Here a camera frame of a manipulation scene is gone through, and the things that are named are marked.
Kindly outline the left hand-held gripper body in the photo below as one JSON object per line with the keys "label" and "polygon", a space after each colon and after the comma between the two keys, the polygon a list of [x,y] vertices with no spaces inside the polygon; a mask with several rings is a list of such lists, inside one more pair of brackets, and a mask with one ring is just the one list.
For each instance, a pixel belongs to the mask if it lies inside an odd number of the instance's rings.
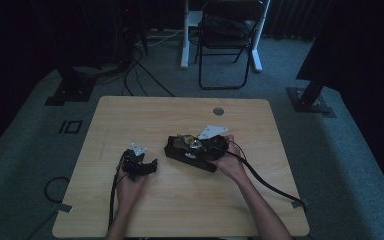
{"label": "left hand-held gripper body", "polygon": [[122,170],[134,182],[147,174],[147,167],[143,163],[146,151],[146,147],[132,143],[131,148],[122,155]]}

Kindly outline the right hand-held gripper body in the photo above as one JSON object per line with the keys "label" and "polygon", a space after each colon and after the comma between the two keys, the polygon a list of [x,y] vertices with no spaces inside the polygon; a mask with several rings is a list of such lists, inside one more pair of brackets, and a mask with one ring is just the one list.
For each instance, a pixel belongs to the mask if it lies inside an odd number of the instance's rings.
{"label": "right hand-held gripper body", "polygon": [[207,145],[198,150],[204,150],[209,155],[206,161],[215,161],[224,155],[229,148],[227,140],[222,136],[222,133],[228,131],[227,127],[207,125],[204,130],[198,135],[198,139],[206,139]]}

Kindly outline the black pencil case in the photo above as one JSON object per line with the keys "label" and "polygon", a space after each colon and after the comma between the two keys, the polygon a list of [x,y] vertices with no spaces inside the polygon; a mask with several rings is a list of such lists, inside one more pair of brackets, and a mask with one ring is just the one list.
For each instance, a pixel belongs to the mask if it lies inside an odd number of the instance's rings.
{"label": "black pencil case", "polygon": [[167,140],[167,144],[164,147],[165,155],[168,158],[177,160],[179,162],[188,164],[190,166],[193,166],[208,172],[215,172],[217,170],[217,167],[214,164],[209,163],[208,161],[191,159],[186,157],[184,154],[189,152],[179,147],[180,143],[181,141],[179,137],[169,136]]}

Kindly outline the person's right hand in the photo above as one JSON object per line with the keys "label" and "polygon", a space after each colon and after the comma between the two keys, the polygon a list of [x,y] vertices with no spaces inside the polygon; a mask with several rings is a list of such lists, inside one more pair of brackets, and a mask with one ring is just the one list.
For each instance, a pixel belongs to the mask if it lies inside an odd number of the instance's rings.
{"label": "person's right hand", "polygon": [[234,144],[234,136],[225,136],[229,144],[228,152],[225,153],[221,158],[214,161],[213,164],[227,177],[232,179],[236,184],[239,184],[247,179],[246,172],[243,164],[240,160],[240,150]]}

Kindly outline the person's left hand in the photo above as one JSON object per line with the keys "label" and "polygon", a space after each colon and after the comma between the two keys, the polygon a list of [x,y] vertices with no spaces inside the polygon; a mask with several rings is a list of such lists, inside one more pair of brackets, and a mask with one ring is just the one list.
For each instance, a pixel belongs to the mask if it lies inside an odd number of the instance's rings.
{"label": "person's left hand", "polygon": [[116,192],[120,209],[131,209],[135,205],[146,180],[146,176],[140,176],[136,181],[133,181],[122,169],[118,171]]}

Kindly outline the black stand base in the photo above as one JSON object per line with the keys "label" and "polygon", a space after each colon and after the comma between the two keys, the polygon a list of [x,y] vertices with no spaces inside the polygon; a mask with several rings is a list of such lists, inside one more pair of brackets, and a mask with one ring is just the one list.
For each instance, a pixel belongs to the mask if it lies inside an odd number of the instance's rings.
{"label": "black stand base", "polygon": [[287,93],[293,108],[301,113],[319,113],[324,118],[335,118],[332,107],[328,106],[321,95],[324,83],[311,81],[306,88],[288,87]]}
{"label": "black stand base", "polygon": [[45,106],[63,106],[66,102],[88,102],[93,92],[96,77],[79,75],[72,67],[58,68],[61,82]]}

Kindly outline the black folding chair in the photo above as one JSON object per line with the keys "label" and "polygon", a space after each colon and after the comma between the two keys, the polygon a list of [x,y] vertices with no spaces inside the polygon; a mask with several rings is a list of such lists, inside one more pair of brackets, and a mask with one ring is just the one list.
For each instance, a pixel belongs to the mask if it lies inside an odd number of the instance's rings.
{"label": "black folding chair", "polygon": [[[201,20],[208,14],[228,20],[244,21],[250,27],[246,37],[238,38],[220,35],[203,30],[198,24],[198,46],[195,61],[198,63],[198,84],[203,90],[236,90],[245,86],[248,81],[250,62],[252,58],[253,39],[256,29],[263,16],[265,5],[262,0],[208,0],[204,5]],[[203,83],[204,56],[234,56],[234,63],[241,54],[247,52],[244,78],[238,85],[205,86]]]}

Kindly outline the dark bag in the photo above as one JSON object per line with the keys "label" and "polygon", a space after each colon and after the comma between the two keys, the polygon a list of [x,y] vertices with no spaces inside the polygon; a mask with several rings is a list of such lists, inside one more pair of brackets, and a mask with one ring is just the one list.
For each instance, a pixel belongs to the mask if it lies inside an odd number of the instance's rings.
{"label": "dark bag", "polygon": [[199,26],[207,32],[231,37],[246,37],[250,33],[249,25],[244,21],[228,20],[215,15],[206,15]]}

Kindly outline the dark equipment rack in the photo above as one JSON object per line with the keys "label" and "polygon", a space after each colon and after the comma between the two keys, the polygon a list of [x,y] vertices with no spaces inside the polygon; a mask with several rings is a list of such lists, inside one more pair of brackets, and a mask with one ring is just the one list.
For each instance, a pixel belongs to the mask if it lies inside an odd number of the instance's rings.
{"label": "dark equipment rack", "polygon": [[114,58],[122,68],[127,68],[132,62],[136,38],[148,54],[143,0],[112,0],[112,4],[116,30]]}

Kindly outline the white desk frame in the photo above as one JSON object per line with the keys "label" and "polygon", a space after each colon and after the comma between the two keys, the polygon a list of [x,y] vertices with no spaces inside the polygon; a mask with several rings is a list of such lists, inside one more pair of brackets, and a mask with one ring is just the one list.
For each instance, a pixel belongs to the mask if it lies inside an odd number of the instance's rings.
{"label": "white desk frame", "polygon": [[[263,12],[263,16],[261,20],[259,21],[256,29],[256,35],[253,39],[253,46],[252,46],[252,62],[254,66],[254,70],[257,73],[260,73],[263,70],[263,66],[260,60],[260,55],[258,52],[258,45],[260,42],[260,38],[262,36],[263,28],[265,25],[267,13],[271,4],[271,0],[262,0],[265,8]],[[190,40],[189,40],[189,29],[191,27],[197,27],[198,23],[202,17],[202,11],[201,10],[190,10],[189,9],[189,0],[183,0],[184,2],[184,13],[183,13],[183,46],[182,46],[182,55],[181,55],[181,62],[180,67],[182,69],[187,69],[189,67],[189,53],[190,53]]]}

